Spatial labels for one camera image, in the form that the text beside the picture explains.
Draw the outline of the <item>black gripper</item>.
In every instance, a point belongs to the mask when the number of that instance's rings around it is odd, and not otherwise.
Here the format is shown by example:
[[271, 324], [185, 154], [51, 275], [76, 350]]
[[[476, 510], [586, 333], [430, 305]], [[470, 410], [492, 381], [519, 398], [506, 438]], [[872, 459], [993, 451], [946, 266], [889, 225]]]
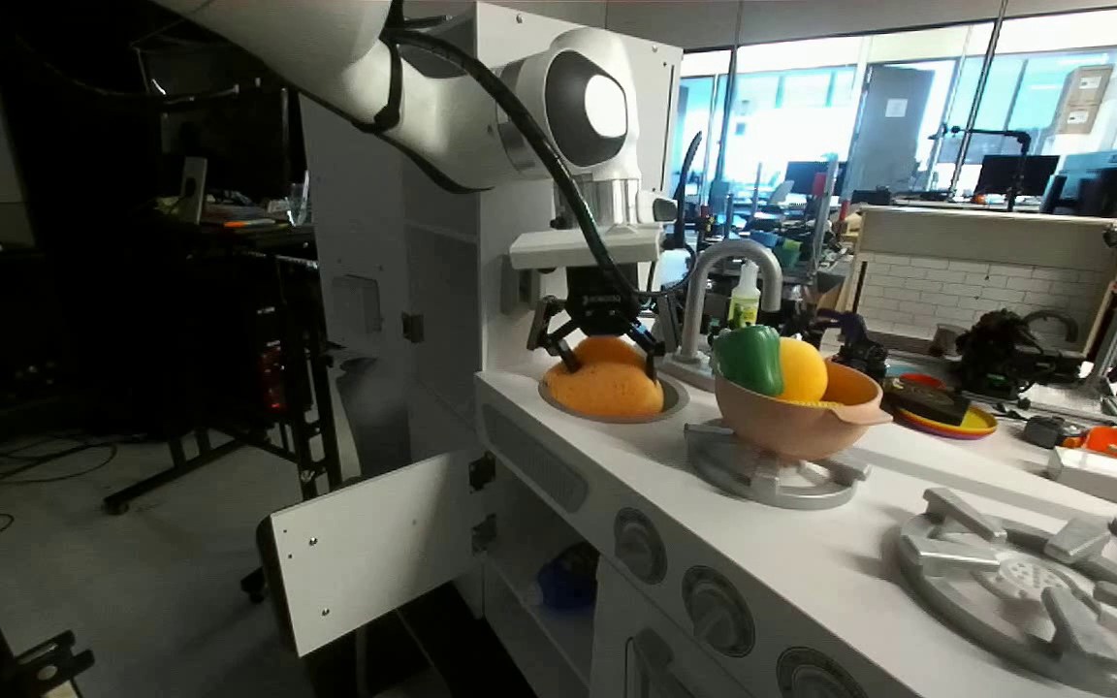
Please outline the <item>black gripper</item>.
[[568, 373], [580, 373], [581, 360], [568, 345], [573, 331], [586, 337], [630, 337], [644, 353], [644, 373], [661, 376], [661, 355], [669, 345], [635, 320], [639, 298], [633, 279], [621, 266], [572, 266], [563, 298], [538, 298], [529, 331], [529, 350], [547, 350], [563, 360]]

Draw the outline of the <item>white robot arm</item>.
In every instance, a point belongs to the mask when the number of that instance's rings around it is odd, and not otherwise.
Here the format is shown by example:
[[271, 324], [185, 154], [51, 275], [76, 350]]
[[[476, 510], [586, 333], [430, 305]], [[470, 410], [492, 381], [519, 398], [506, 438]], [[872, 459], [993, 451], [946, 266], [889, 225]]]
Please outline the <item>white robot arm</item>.
[[639, 161], [630, 41], [568, 28], [538, 50], [487, 66], [403, 21], [403, 0], [157, 0], [264, 62], [302, 98], [413, 154], [436, 181], [498, 191], [547, 176], [568, 227], [519, 234], [518, 271], [563, 266], [580, 284], [537, 313], [532, 350], [568, 370], [572, 333], [630, 337], [655, 373], [664, 340], [639, 320], [630, 265], [661, 251], [655, 191]]

